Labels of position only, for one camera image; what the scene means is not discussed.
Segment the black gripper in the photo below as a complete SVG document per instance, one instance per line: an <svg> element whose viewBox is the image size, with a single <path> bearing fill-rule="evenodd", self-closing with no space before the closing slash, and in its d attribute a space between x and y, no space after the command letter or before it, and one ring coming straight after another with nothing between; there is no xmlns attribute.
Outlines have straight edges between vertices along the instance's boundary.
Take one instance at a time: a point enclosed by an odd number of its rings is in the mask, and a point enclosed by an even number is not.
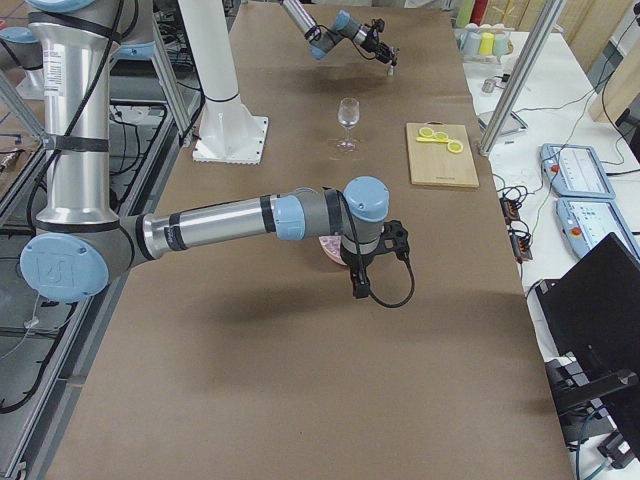
<svg viewBox="0 0 640 480"><path fill-rule="evenodd" d="M397 57L395 47L386 44L381 45L379 34L376 30L369 30L360 46L367 53L373 54L376 59L395 59Z"/></svg>
<svg viewBox="0 0 640 480"><path fill-rule="evenodd" d="M399 220L390 220L383 224L380 248L384 254L394 253L398 260L408 260L410 246L408 231Z"/></svg>

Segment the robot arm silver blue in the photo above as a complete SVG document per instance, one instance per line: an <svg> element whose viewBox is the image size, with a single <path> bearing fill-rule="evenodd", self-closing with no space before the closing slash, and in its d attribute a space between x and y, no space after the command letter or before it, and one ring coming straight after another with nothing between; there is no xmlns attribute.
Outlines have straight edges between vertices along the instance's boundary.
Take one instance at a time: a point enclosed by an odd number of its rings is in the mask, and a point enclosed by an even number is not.
<svg viewBox="0 0 640 480"><path fill-rule="evenodd" d="M134 267L169 252L265 233L282 240L336 235L353 294L373 293L374 258L409 261L408 234L389 220L389 192L371 176L343 190L299 188L168 216L122 217L109 203L108 64L150 32L147 1L34 1L29 25L43 48L47 160L45 207L19 268L48 300L74 303L100 293Z"/></svg>
<svg viewBox="0 0 640 480"><path fill-rule="evenodd" d="M397 65L396 50L380 38L385 28L382 18L372 19L367 24L340 10L332 26L326 27L319 24L300 1L284 0L279 4L309 43L316 60L323 59L342 40L348 40L370 54L370 57L363 55L365 59L377 60L390 67Z"/></svg>

